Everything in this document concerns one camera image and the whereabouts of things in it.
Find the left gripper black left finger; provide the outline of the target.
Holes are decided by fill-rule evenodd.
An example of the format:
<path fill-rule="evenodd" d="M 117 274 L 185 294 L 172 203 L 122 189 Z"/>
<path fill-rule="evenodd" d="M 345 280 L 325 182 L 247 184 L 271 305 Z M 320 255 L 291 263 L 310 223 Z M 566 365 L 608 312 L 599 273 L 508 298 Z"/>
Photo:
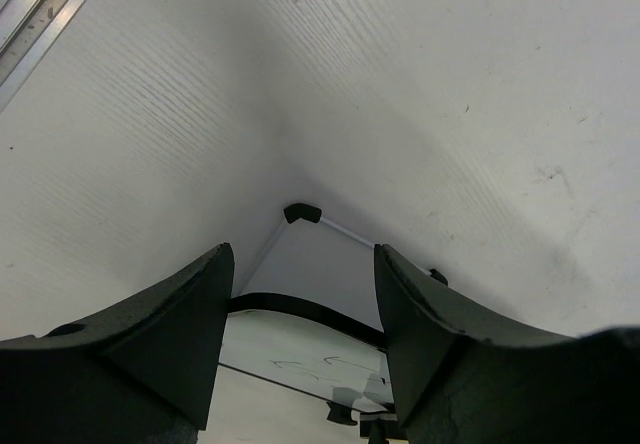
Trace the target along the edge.
<path fill-rule="evenodd" d="M 221 244 L 48 334 L 1 344 L 5 443 L 194 443 L 208 422 L 234 277 Z"/>

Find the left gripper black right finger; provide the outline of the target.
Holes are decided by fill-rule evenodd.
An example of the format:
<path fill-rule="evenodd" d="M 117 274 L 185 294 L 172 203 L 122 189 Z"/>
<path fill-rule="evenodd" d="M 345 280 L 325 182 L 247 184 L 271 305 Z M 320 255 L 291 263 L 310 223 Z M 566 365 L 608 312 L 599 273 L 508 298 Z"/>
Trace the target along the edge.
<path fill-rule="evenodd" d="M 635 443 L 639 331 L 582 337 L 500 315 L 374 249 L 395 408 L 413 443 Z"/>

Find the small black-framed whiteboard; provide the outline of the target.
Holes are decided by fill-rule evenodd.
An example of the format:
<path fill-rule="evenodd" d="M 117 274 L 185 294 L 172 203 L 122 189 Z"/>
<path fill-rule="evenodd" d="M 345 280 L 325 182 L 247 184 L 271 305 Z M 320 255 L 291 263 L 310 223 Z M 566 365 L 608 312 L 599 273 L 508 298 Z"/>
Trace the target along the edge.
<path fill-rule="evenodd" d="M 325 401 L 331 422 L 395 422 L 374 243 L 286 206 L 229 303 L 222 366 Z"/>

